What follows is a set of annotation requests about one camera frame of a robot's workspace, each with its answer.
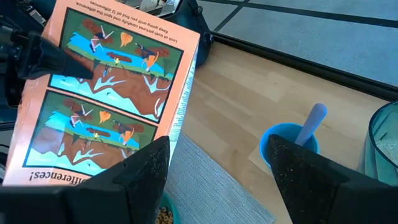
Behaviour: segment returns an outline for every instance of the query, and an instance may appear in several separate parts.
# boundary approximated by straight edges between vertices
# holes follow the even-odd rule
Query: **gray carpet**
[[[273,223],[275,217],[186,135],[180,135],[165,191],[183,224]]]

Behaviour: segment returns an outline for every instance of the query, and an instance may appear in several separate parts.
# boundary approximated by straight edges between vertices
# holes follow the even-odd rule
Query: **gray tile floor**
[[[203,14],[210,29],[217,27],[229,16],[228,12],[242,4],[221,4],[217,1],[198,1],[203,6]],[[398,20],[398,3],[395,0],[250,2]],[[398,29],[256,9],[244,3],[243,6],[232,18],[226,19],[228,22],[218,32],[398,86]]]

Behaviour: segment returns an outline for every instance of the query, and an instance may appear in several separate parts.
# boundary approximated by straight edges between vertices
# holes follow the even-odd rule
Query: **book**
[[[116,1],[57,1],[44,33],[91,80],[28,80],[4,185],[77,185],[169,135],[170,159],[200,35]]]

